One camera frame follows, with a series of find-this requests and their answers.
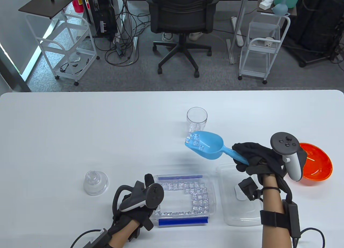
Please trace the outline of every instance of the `shoe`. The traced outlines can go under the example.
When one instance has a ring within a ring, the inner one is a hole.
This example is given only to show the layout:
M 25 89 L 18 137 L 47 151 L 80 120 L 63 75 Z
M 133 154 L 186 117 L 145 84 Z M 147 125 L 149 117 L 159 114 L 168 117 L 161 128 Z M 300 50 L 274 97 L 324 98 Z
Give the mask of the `shoe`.
M 202 35 L 203 35 L 202 32 L 190 33 L 190 34 L 189 34 L 189 40 L 191 40 L 191 41 L 197 41 Z
M 173 41 L 173 34 L 172 33 L 162 33 L 162 41 L 165 42 L 172 42 Z

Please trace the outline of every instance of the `white wall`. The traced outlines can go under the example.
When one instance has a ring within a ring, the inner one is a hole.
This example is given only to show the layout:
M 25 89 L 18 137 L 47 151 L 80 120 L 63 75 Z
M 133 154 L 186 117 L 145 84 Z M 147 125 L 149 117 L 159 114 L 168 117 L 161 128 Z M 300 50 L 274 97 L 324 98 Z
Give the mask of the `white wall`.
M 0 43 L 13 63 L 22 73 L 37 48 L 25 21 L 24 13 L 18 9 L 30 0 L 0 0 Z M 49 19 L 34 18 L 33 26 L 42 37 L 50 24 Z
M 0 75 L 0 96 L 6 92 L 11 92 L 11 88 L 8 86 L 7 82 L 4 78 Z

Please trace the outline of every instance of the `red fire extinguisher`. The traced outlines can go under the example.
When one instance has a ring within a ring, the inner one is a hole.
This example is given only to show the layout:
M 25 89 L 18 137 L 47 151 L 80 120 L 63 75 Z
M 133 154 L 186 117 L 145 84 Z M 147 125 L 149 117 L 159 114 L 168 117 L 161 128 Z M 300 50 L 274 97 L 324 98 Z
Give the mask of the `red fire extinguisher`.
M 77 13 L 84 12 L 83 0 L 73 0 L 72 4 L 73 4 L 75 12 Z

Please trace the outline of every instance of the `black office chair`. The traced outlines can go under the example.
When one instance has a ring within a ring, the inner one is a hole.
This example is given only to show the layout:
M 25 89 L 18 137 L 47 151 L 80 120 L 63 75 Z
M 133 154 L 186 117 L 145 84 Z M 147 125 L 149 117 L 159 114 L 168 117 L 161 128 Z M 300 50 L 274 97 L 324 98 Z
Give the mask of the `black office chair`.
M 156 46 L 172 47 L 159 63 L 157 73 L 162 74 L 162 65 L 178 52 L 183 52 L 195 68 L 194 77 L 199 77 L 198 65 L 188 49 L 207 49 L 212 55 L 212 47 L 196 43 L 188 43 L 187 36 L 194 32 L 210 33 L 213 31 L 214 14 L 219 0 L 146 0 L 151 15 L 151 31 L 179 34 L 178 43 L 153 42 Z

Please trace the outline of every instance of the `blue strip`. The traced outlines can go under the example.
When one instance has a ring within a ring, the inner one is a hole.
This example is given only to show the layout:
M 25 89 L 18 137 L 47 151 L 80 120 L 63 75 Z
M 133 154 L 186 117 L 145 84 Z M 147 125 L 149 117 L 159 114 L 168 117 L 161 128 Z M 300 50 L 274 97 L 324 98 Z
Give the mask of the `blue strip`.
M 175 177 L 158 177 L 158 180 L 178 180 L 178 179 L 197 179 L 202 178 L 202 175 L 198 176 L 175 176 Z
M 159 219 L 159 226 L 195 225 L 195 224 L 206 224 L 206 223 L 208 223 L 208 217 Z

